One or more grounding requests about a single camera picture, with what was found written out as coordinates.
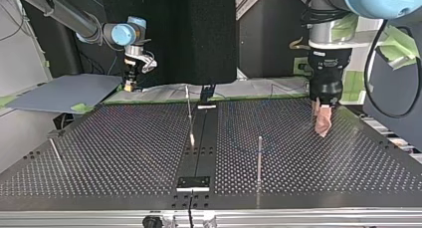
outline green tape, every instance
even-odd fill
[[[94,107],[89,107],[85,104],[77,104],[71,107],[71,110],[78,113],[88,113],[91,112],[94,109]]]
[[[331,29],[332,38],[335,41],[339,41],[343,38],[350,38],[356,32],[358,22],[359,16],[353,13],[338,20]]]
[[[295,76],[311,76],[313,74],[312,72],[306,72],[299,68],[300,65],[307,65],[307,64],[308,64],[308,57],[295,58],[293,74]]]
[[[358,102],[362,91],[364,91],[363,72],[346,72],[342,100]]]
[[[394,69],[416,64],[420,54],[415,39],[393,26],[389,26],[384,33],[388,38],[379,48],[389,62],[407,58],[403,63],[394,65]]]
[[[0,97],[0,109],[5,108],[7,104],[11,103],[15,99],[15,96]]]

